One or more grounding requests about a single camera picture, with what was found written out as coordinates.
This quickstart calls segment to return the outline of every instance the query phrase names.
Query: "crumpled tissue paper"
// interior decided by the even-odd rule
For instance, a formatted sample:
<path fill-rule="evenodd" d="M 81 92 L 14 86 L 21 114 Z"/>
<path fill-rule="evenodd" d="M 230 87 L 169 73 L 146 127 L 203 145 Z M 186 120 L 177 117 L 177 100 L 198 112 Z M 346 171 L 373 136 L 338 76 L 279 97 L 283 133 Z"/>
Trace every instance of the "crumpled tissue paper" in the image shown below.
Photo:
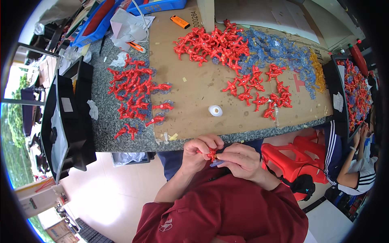
<path fill-rule="evenodd" d="M 110 66 L 124 66 L 126 64 L 125 59 L 127 59 L 127 53 L 126 52 L 121 52 L 117 56 L 117 60 L 113 60 L 110 64 Z"/>
<path fill-rule="evenodd" d="M 91 108 L 89 111 L 89 115 L 91 116 L 92 119 L 97 120 L 98 119 L 98 108 L 96 106 L 96 103 L 93 100 L 88 100 L 86 103 Z"/>

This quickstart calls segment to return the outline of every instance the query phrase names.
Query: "printed number 000264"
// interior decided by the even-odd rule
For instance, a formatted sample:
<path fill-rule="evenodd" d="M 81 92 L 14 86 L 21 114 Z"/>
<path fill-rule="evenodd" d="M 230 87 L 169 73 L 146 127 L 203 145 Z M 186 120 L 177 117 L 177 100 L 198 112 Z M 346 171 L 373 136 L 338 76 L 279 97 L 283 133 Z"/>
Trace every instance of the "printed number 000264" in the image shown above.
<path fill-rule="evenodd" d="M 193 27 L 200 27 L 200 25 L 198 24 L 198 18 L 196 12 L 191 12 L 191 14 L 192 14 Z"/>

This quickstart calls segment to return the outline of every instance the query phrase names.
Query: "cardboard sheet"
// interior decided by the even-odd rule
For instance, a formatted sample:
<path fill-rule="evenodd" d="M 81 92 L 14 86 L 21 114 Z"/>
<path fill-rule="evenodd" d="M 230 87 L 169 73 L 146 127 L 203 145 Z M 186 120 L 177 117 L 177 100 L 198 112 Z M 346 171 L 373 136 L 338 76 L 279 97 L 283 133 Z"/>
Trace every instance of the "cardboard sheet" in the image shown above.
<path fill-rule="evenodd" d="M 328 110 L 326 115 L 332 114 L 329 92 L 317 93 L 316 99 L 311 100 L 309 92 L 305 90 L 304 83 L 300 81 L 300 75 L 291 70 L 279 75 L 279 80 L 283 81 L 286 86 L 290 85 L 289 91 L 292 94 L 293 108 L 280 108 L 276 122 L 263 117 L 267 105 L 260 106 L 259 111 L 254 112 L 255 104 L 247 107 L 245 101 L 240 101 L 228 92 L 221 92 L 227 87 L 228 80 L 233 81 L 236 76 L 235 71 L 221 63 L 214 65 L 209 57 L 207 58 L 208 62 L 203 63 L 202 67 L 198 66 L 198 62 L 189 61 L 187 54 L 182 54 L 182 61 L 180 61 L 173 51 L 175 44 L 172 41 L 177 41 L 179 37 L 185 36 L 191 31 L 193 14 L 196 14 L 198 22 L 201 23 L 195 1 L 188 1 L 184 9 L 153 13 L 156 19 L 150 28 L 150 67 L 157 69 L 157 75 L 153 81 L 158 84 L 172 83 L 172 91 L 168 94 L 151 95 L 151 100 L 154 105 L 165 100 L 175 102 L 175 108 L 166 113 L 166 121 L 162 125 L 154 127 L 157 138 L 164 132 L 169 135 L 177 133 L 178 139 L 185 139 L 206 133 L 221 135 L 275 126 L 292 126 L 323 117 L 325 107 Z M 191 24 L 191 27 L 185 30 L 173 23 L 169 19 L 173 15 L 186 20 Z M 223 25 L 217 25 L 220 29 L 224 29 Z M 267 33 L 274 32 L 281 36 L 287 36 L 287 38 L 291 36 L 276 30 L 262 30 Z M 297 40 L 298 44 L 304 40 L 304 38 L 297 36 L 290 39 Z M 315 52 L 317 51 L 323 59 L 319 61 L 326 63 L 329 60 L 329 55 L 325 54 L 326 51 L 323 49 L 315 49 Z M 263 74 L 260 78 L 267 80 L 265 72 L 268 70 L 268 66 L 261 69 Z M 260 96 L 268 97 L 271 93 L 277 93 L 275 80 L 264 81 L 262 84 L 266 91 L 259 92 Z M 238 94 L 242 93 L 243 90 L 243 87 L 238 87 Z M 251 91 L 251 95 L 256 97 L 254 90 Z M 211 105 L 220 106 L 223 115 L 213 117 L 208 111 L 208 107 Z"/>

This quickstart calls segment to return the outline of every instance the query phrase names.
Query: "speckled stone countertop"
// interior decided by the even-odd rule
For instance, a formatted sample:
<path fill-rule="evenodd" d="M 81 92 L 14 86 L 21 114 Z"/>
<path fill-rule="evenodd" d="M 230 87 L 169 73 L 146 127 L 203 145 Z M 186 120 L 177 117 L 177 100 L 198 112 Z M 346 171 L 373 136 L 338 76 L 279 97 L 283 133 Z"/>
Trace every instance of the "speckled stone countertop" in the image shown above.
<path fill-rule="evenodd" d="M 101 41 L 98 40 L 91 44 L 89 50 L 92 52 L 91 64 L 93 65 L 93 84 L 92 84 L 92 100 L 96 102 L 99 110 L 98 121 L 93 121 L 93 130 L 95 133 L 94 140 L 97 152 L 155 152 L 155 151 L 172 151 L 181 150 L 184 143 L 189 139 L 181 139 L 169 141 L 168 144 L 163 142 L 158 145 L 153 134 L 153 126 L 144 128 L 141 134 L 136 134 L 136 139 L 131 140 L 131 136 L 120 136 L 119 140 L 114 140 L 114 135 L 119 131 L 124 123 L 132 123 L 130 119 L 119 120 L 117 109 L 120 107 L 120 101 L 114 95 L 108 95 L 108 88 L 111 86 L 109 81 L 112 80 L 112 74 L 107 71 L 107 67 L 112 60 L 117 59 L 117 55 L 121 52 L 115 47 L 108 35 L 102 49 L 102 54 L 99 56 Z M 142 43 L 142 47 L 146 49 L 146 53 L 140 53 L 133 48 L 128 51 L 129 55 L 137 60 L 149 59 L 149 43 Z M 123 70 L 123 68 L 113 68 L 115 70 Z M 294 132 L 306 127 L 312 127 L 323 124 L 328 121 L 329 117 L 323 117 L 318 120 L 310 121 L 296 126 L 287 126 L 283 128 L 266 128 L 255 131 L 247 131 L 242 133 L 232 133 L 221 135 L 225 143 L 234 143 L 251 141 L 271 136 L 277 136 L 284 133 Z"/>

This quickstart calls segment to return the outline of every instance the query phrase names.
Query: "orange lighter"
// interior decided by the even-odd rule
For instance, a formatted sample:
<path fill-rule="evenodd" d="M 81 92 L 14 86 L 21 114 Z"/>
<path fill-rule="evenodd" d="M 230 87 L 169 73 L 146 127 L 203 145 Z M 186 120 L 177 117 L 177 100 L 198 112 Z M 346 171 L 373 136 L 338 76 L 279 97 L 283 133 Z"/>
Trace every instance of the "orange lighter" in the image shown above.
<path fill-rule="evenodd" d="M 180 17 L 174 15 L 170 18 L 174 23 L 178 24 L 179 26 L 183 27 L 184 29 L 187 29 L 190 24 L 186 22 L 185 20 L 181 19 Z"/>

